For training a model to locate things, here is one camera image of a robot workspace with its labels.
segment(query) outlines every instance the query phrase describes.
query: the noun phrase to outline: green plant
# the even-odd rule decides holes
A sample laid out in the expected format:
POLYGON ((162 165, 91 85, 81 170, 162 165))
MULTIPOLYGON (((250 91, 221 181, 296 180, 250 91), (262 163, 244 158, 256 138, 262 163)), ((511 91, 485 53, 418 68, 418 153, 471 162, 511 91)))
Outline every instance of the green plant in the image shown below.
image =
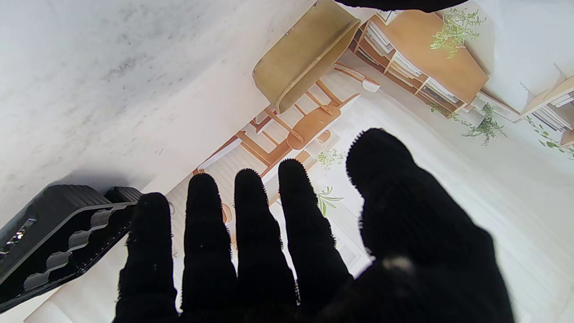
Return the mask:
MULTIPOLYGON (((446 109, 444 109, 443 107, 434 102, 427 103, 427 105, 431 106, 430 112, 440 111, 443 114, 450 113, 450 111, 447 111, 446 109)), ((484 136, 484 142, 482 143, 483 146, 487 146, 490 140, 498 135, 497 132, 501 133, 505 137, 508 137, 502 131, 502 128, 504 128, 504 126, 501 126, 500 124, 498 124, 498 122, 496 122, 496 120, 494 120, 494 108, 487 103, 482 108, 482 111, 484 112, 484 120, 478 126, 473 126, 469 122, 461 120, 459 118, 459 115, 456 113, 450 113, 449 118, 468 127, 468 132, 462 133, 461 136, 463 137, 484 136)))
POLYGON ((544 130, 544 127, 541 124, 536 125, 534 123, 534 120, 530 116, 527 116, 526 120, 528 121, 528 124, 532 126, 534 131, 538 133, 542 138, 544 138, 544 141, 538 139, 538 142, 540 142, 541 145, 551 149, 556 148, 556 150, 560 151, 561 153, 572 154, 572 157, 574 157, 574 148, 562 147, 557 140, 550 137, 550 134, 546 130, 544 130))
POLYGON ((331 193, 333 192, 333 188, 331 186, 327 186, 324 190, 322 190, 319 194, 317 194, 317 200, 319 203, 319 210, 324 217, 327 216, 327 206, 336 209, 337 207, 333 205, 331 202, 341 201, 342 197, 330 197, 331 193))
POLYGON ((432 49, 446 48, 448 49, 451 59, 459 48, 464 48, 464 39, 469 36, 470 39, 475 39, 480 36, 479 33, 474 32, 470 27, 480 26, 486 21, 486 18, 481 20, 478 17, 478 9, 473 13, 466 13, 464 10, 451 8, 443 11, 443 29, 436 33, 433 37, 435 42, 430 45, 432 49))
POLYGON ((339 165, 342 164, 343 160, 345 159, 345 154, 337 153, 337 149, 331 149, 322 151, 317 155, 316 159, 321 165, 322 169, 329 171, 331 170, 331 165, 333 165, 333 163, 337 163, 339 165))

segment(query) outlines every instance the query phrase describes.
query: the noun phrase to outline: glove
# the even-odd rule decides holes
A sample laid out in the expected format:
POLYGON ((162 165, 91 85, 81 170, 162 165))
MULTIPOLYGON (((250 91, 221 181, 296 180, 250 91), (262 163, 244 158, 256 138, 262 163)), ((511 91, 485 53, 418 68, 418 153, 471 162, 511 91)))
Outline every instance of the glove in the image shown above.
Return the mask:
POLYGON ((364 198, 372 265, 353 280, 304 167, 279 166, 288 250, 253 170, 235 178, 237 274, 215 181, 189 181, 182 313, 175 308, 170 212, 159 193, 135 208, 115 322, 513 322, 491 236, 408 149, 380 129, 356 140, 347 173, 364 198))

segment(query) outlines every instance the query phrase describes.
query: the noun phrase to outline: wooden shelf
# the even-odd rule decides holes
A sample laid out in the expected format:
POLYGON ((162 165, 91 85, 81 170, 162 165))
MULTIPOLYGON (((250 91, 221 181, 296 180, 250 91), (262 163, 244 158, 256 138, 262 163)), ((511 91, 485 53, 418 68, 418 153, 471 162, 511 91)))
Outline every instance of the wooden shelf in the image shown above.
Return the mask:
POLYGON ((574 145, 574 130, 567 130, 562 134, 560 145, 563 147, 574 145))
POLYGON ((390 60, 384 56, 379 55, 379 53, 369 44, 365 39, 361 40, 359 43, 361 49, 364 50, 372 59, 374 59, 379 65, 383 65, 387 67, 390 63, 390 60))
POLYGON ((446 110, 449 110, 450 112, 455 112, 457 111, 457 107, 455 105, 453 105, 452 103, 450 103, 449 101, 446 102, 441 102, 439 101, 437 98, 435 98, 434 96, 430 95, 429 93, 425 92, 424 89, 422 89, 418 94, 421 94, 423 97, 429 99, 430 101, 442 106, 443 108, 445 108, 446 110))
POLYGON ((357 41, 353 39, 353 40, 351 40, 351 44, 349 45, 349 49, 352 50, 353 52, 355 52, 357 46, 358 46, 357 41))
MULTIPOLYGON (((415 96, 416 96, 417 98, 419 98, 421 101, 423 101, 423 102, 425 102, 426 104, 428 104, 428 105, 432 105, 433 103, 435 103, 434 101, 429 100, 427 97, 425 97, 424 95, 422 95, 422 94, 420 94, 420 93, 415 94, 415 96)), ((442 114, 445 118, 450 117, 451 114, 452 114, 450 111, 449 111, 449 113, 446 113, 446 112, 444 112, 443 110, 440 110, 439 112, 440 112, 440 114, 442 114)))
POLYGON ((385 76, 391 79, 396 84, 400 85, 403 89, 407 90, 408 92, 411 92, 412 94, 416 93, 417 89, 401 81, 398 77, 394 76, 393 74, 387 73, 385 74, 385 76))
POLYGON ((457 103, 460 103, 460 105, 455 105, 455 104, 452 103, 449 99, 447 99, 446 97, 444 97, 444 95, 438 93, 437 91, 433 90, 433 88, 431 88, 431 87, 429 87, 429 86, 427 86, 427 85, 425 85, 425 86, 421 89, 421 92, 424 92, 424 93, 425 93, 426 95, 428 95, 429 97, 432 97, 432 98, 436 101, 436 103, 438 103, 438 104, 444 106, 445 108, 447 108, 448 110, 450 110, 450 111, 452 111, 452 112, 457 111, 458 108, 460 108, 460 107, 464 104, 464 102, 462 102, 462 101, 459 99, 459 101, 458 101, 457 103), (428 87, 431 91, 433 91, 433 92, 436 93, 438 96, 440 96, 445 102, 439 101, 437 98, 433 97, 432 94, 426 92, 426 91, 425 91, 425 88, 426 88, 426 87, 428 87))
POLYGON ((382 65, 377 65, 374 64, 373 62, 371 62, 368 58, 366 58, 363 54, 361 54, 360 52, 356 53, 357 56, 359 56, 360 59, 362 59, 365 63, 371 65, 372 67, 374 67, 377 71, 381 72, 381 73, 385 73, 385 67, 382 65))
POLYGON ((389 67, 389 69, 388 69, 388 71, 387 71, 387 74, 388 74, 388 73, 393 73, 394 76, 397 77, 397 79, 400 79, 400 78, 398 77, 398 75, 400 75, 400 76, 401 76, 403 79, 405 79, 405 81, 406 81, 406 82, 405 82, 405 81, 402 81, 402 80, 401 80, 402 82, 405 82, 406 84, 408 84, 408 85, 414 87, 416 90, 420 89, 421 86, 422 86, 422 83, 421 83, 419 80, 409 78, 408 76, 404 75, 403 73, 397 71, 397 69, 394 68, 392 65, 389 67))

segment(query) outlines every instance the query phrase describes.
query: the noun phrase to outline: wooden furniture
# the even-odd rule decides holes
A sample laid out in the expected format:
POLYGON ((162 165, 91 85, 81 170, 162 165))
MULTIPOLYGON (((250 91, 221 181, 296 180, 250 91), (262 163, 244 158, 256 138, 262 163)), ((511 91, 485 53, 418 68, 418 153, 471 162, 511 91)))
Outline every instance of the wooden furniture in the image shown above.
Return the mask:
POLYGON ((437 14, 418 10, 403 11, 388 25, 374 15, 359 28, 350 49, 420 100, 442 106, 448 117, 475 99, 488 76, 465 48, 451 59, 446 50, 431 49, 432 36, 442 26, 437 14), (381 32, 389 46, 377 46, 380 42, 369 36, 373 32, 381 32))
POLYGON ((574 98, 574 76, 567 78, 560 71, 558 81, 552 88, 528 100, 524 110, 520 114, 520 119, 534 114, 540 120, 544 120, 544 116, 538 115, 538 113, 555 114, 554 116, 563 122, 563 124, 556 129, 562 130, 563 132, 560 145, 563 147, 574 145, 574 130, 572 130, 574 126, 574 105, 572 104, 572 98, 574 98), (569 99, 570 102, 560 107, 554 105, 557 101, 560 101, 561 98, 569 99))
POLYGON ((318 0, 253 70, 255 84, 281 114, 331 68, 360 20, 333 0, 318 0))

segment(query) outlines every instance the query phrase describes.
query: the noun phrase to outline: fingertip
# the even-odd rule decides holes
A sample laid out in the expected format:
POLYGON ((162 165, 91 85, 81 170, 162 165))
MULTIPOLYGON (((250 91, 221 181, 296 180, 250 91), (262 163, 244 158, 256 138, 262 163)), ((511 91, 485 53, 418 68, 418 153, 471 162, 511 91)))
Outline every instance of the fingertip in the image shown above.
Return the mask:
POLYGON ((139 198, 134 209, 132 233, 138 237, 157 234, 171 238, 169 202, 161 193, 148 193, 139 198))
POLYGON ((359 134, 347 154, 347 175, 363 193, 380 174, 414 165, 407 147, 383 129, 371 128, 359 134))
POLYGON ((310 198, 317 201, 305 167, 296 159, 287 159, 279 165, 279 193, 281 200, 310 198))
POLYGON ((187 217, 218 218, 221 216, 221 198, 215 180, 208 174, 197 174, 189 180, 187 217))

